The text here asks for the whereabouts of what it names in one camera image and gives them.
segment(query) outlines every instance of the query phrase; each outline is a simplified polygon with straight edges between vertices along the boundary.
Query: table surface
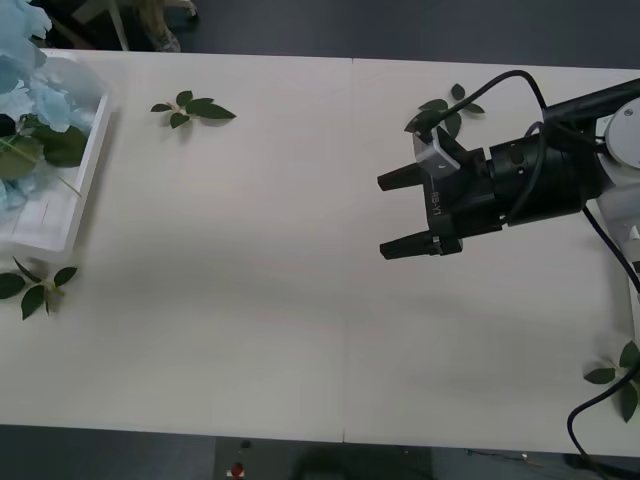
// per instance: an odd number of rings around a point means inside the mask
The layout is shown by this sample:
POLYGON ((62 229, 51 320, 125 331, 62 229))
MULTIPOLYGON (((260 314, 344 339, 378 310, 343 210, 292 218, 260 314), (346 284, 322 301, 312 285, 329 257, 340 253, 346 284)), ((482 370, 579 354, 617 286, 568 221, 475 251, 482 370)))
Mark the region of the table surface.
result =
MULTIPOLYGON (((404 124, 456 82, 508 66, 78 54, 113 115, 60 311, 0 305, 0 423, 305 440, 572 451, 564 422, 601 391, 582 369, 632 332, 623 274, 580 216, 385 261, 424 229, 417 189, 376 177, 412 160, 404 124), (181 90, 238 118, 166 126, 181 90)), ((638 76, 527 68, 548 102, 638 76)), ((540 117, 517 80, 460 141, 540 117)), ((638 455, 611 402, 576 432, 638 455)))

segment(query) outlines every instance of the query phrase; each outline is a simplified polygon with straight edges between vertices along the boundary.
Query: red object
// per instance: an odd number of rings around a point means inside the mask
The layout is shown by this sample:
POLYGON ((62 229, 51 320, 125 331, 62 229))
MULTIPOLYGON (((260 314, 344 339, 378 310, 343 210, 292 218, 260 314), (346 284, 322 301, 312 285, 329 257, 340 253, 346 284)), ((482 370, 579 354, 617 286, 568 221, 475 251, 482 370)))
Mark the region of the red object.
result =
POLYGON ((242 466, 241 463, 234 463, 233 467, 231 467, 231 476, 234 478, 234 480, 237 480, 240 477, 240 475, 242 475, 244 473, 244 467, 242 466))

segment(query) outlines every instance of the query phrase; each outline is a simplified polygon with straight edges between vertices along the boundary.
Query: green leaf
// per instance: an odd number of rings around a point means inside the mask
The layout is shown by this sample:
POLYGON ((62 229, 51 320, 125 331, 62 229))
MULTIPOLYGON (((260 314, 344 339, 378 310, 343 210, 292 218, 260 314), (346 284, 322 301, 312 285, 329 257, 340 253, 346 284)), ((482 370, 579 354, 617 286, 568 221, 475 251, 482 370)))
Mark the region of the green leaf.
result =
POLYGON ((616 377, 614 368, 596 368, 592 372, 587 373, 584 379, 595 385, 605 385, 613 381, 616 377))
POLYGON ((446 100, 441 98, 437 98, 436 100, 431 100, 420 107, 420 110, 438 110, 444 111, 449 108, 449 104, 446 100))
POLYGON ((180 92, 176 97, 176 103, 180 107, 185 107, 191 100, 193 100, 193 93, 191 92, 191 90, 180 92))
POLYGON ((444 124, 447 126, 447 132, 453 138, 458 136, 460 133, 460 127, 462 126, 462 117, 459 113, 454 113, 450 117, 447 117, 444 121, 444 124))
POLYGON ((12 257, 12 258, 13 258, 13 261, 16 262, 16 265, 18 266, 18 268, 20 269, 20 271, 25 277, 27 277, 33 283, 40 283, 42 281, 41 278, 31 273, 24 265, 22 265, 16 257, 12 257))
POLYGON ((0 274, 0 300, 15 297, 19 294, 27 282, 20 275, 15 273, 0 274))
POLYGON ((457 101, 462 100, 465 97, 466 93, 462 85, 456 83, 453 87, 451 87, 451 96, 455 98, 457 101))
POLYGON ((171 107, 166 103, 156 103, 151 107, 152 112, 168 112, 169 110, 171 110, 171 107))
POLYGON ((638 363, 638 361, 640 361, 640 351, 638 351, 638 347, 633 340, 631 340, 622 350, 620 366, 622 368, 631 368, 638 363))
POLYGON ((423 110, 418 115, 413 117, 411 121, 404 128, 405 132, 414 133, 417 130, 417 127, 420 126, 421 123, 428 123, 434 118, 438 117, 440 112, 436 112, 434 110, 423 110))
POLYGON ((191 111, 187 110, 187 113, 192 113, 199 117, 209 118, 211 120, 229 120, 232 118, 236 118, 236 116, 229 110, 213 103, 199 103, 194 108, 192 108, 191 111))
POLYGON ((480 105, 476 105, 475 103, 470 103, 469 105, 464 107, 464 110, 469 113, 475 113, 476 115, 482 115, 483 113, 485 113, 484 108, 482 108, 480 105))
POLYGON ((82 163, 87 136, 76 127, 69 127, 66 132, 54 132, 48 126, 36 128, 34 138, 44 145, 44 159, 57 168, 78 167, 82 163))
POLYGON ((75 267, 63 268, 58 273, 56 273, 55 277, 53 277, 53 283, 55 284, 56 287, 61 287, 62 285, 67 283, 69 280, 71 280, 77 271, 78 269, 75 267))
POLYGON ((40 158, 42 145, 29 137, 0 139, 5 149, 0 152, 0 180, 15 180, 29 174, 40 158))
POLYGON ((33 315, 33 312, 42 306, 45 295, 46 289, 44 285, 36 285, 27 290, 27 293, 22 297, 22 320, 29 318, 33 315))
POLYGON ((622 390, 620 390, 618 398, 620 400, 622 418, 626 423, 628 423, 629 420, 631 420, 631 417, 633 417, 636 407, 638 406, 638 392, 633 385, 627 384, 622 387, 622 390))
POLYGON ((174 113, 171 115, 171 119, 169 123, 171 124, 171 128, 178 128, 183 123, 186 123, 190 120, 190 118, 186 115, 182 115, 181 113, 174 113))
POLYGON ((197 115, 198 110, 213 103, 213 98, 197 98, 187 103, 185 110, 190 115, 197 115))

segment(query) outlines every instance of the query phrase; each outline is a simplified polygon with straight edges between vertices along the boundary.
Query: floor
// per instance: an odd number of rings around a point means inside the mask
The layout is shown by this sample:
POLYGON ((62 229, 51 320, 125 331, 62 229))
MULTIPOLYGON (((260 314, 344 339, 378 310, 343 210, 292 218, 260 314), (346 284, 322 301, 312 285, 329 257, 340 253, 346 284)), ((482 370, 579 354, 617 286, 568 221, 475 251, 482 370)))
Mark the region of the floor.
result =
MULTIPOLYGON (((81 0, 68 1, 73 5, 81 0)), ((180 9, 167 12, 185 52, 640 68, 637 0, 194 2, 197 25, 189 24, 180 9)), ((124 20, 133 49, 149 50, 130 12, 124 12, 124 20)), ((106 15, 90 28, 106 48, 117 48, 106 15)), ((353 478, 367 479, 595 478, 567 467, 563 457, 554 454, 532 455, 535 465, 530 465, 522 462, 520 452, 254 440, 240 455, 240 441, 0 426, 0 478, 223 480, 240 457, 248 479, 292 478, 301 461, 318 458, 333 465, 322 476, 336 479, 344 478, 335 473, 336 465, 353 478)), ((640 475, 638 459, 606 461, 640 475)))

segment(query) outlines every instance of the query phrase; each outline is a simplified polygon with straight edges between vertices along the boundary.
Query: white box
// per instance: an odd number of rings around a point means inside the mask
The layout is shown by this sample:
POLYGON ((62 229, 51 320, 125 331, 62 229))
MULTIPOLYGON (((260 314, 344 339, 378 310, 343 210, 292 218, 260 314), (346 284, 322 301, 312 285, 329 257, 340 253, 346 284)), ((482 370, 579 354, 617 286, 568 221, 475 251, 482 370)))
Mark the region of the white box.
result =
POLYGON ((64 263, 69 259, 110 114, 110 95, 105 92, 98 105, 82 163, 76 168, 56 169, 56 173, 81 196, 52 178, 47 189, 34 194, 18 212, 0 222, 0 253, 52 263, 64 263))

